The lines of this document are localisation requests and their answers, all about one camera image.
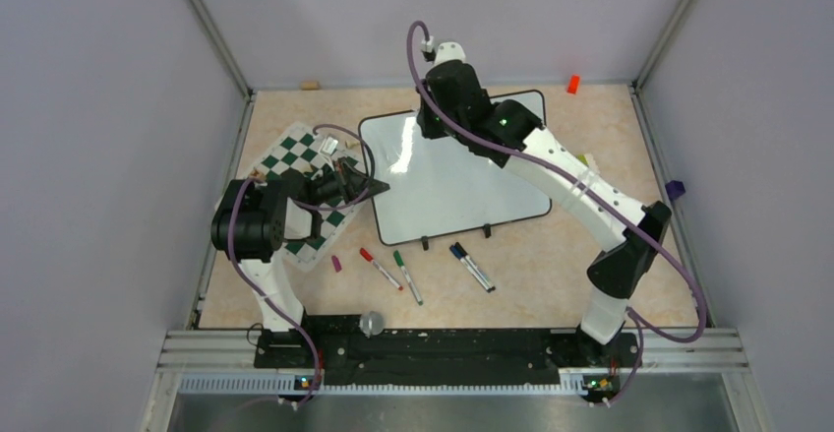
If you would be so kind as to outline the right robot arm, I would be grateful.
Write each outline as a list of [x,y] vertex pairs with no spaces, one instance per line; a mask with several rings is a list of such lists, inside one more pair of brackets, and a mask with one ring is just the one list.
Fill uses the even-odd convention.
[[474,68],[461,59],[436,61],[419,84],[418,124],[425,138],[452,137],[527,181],[597,241],[600,252],[587,270],[592,290],[576,350],[584,362],[604,364],[616,353],[615,336],[663,241],[670,208],[661,201],[643,204],[606,182],[525,105],[512,99],[492,101]]

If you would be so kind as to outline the whiteboard with black frame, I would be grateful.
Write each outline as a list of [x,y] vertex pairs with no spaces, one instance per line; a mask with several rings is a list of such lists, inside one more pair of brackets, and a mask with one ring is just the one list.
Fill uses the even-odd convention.
[[551,200],[457,140],[422,136],[413,110],[367,117],[359,135],[388,190],[373,198],[387,246],[547,215]]

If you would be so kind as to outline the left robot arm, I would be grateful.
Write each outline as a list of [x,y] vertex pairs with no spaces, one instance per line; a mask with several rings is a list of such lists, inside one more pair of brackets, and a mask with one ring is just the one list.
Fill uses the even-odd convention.
[[279,251],[288,243],[317,240],[325,211],[336,209],[338,202],[351,208],[389,189],[345,157],[317,173],[290,168],[266,180],[233,179],[226,186],[211,221],[210,241],[253,291],[263,328],[284,333],[277,351],[290,365],[309,363],[316,342],[302,328],[305,308]]

